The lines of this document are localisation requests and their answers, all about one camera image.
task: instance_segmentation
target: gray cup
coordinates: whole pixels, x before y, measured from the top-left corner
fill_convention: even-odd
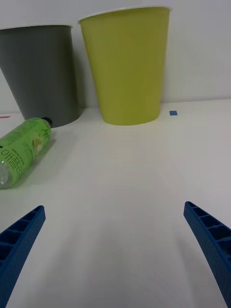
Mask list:
[[[0,68],[25,119],[78,119],[70,26],[0,30]]]

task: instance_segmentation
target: bottle cap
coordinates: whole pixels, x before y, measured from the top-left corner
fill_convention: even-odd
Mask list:
[[[45,121],[47,121],[48,123],[49,123],[49,125],[50,125],[50,127],[52,128],[52,126],[53,126],[53,121],[49,118],[49,117],[42,117],[42,119],[43,120],[45,120]]]

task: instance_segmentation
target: green plastic bottle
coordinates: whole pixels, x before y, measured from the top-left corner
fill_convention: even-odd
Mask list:
[[[11,187],[51,138],[49,118],[26,120],[0,139],[0,189]]]

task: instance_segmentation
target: white wall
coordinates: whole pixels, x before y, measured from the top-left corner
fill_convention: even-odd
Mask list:
[[[230,0],[1,0],[0,28],[41,23],[73,24],[74,50],[78,56],[77,66],[81,68],[78,84],[84,90],[87,106],[96,106],[78,19],[120,7],[158,4],[173,8],[163,101],[230,98]],[[17,110],[1,74],[0,94],[0,111]]]

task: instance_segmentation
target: cup rim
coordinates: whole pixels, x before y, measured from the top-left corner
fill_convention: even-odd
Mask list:
[[[73,28],[73,25],[71,25],[71,24],[51,23],[51,24],[28,24],[28,25],[22,25],[22,26],[4,27],[4,28],[0,28],[0,31],[2,31],[2,30],[8,30],[8,29],[18,29],[18,28],[27,28],[27,27],[37,27],[37,26],[68,26],[68,27]]]
[[[103,14],[117,12],[117,11],[128,11],[128,10],[133,10],[133,9],[147,9],[147,8],[163,8],[163,9],[169,9],[170,11],[172,11],[171,6],[165,6],[165,5],[128,6],[126,8],[119,8],[119,9],[115,9],[115,10],[102,11],[102,12],[97,12],[97,13],[94,13],[94,14],[91,14],[91,15],[87,15],[86,17],[81,18],[78,21],[78,24],[80,24],[86,18],[97,16],[97,15],[103,15]]]

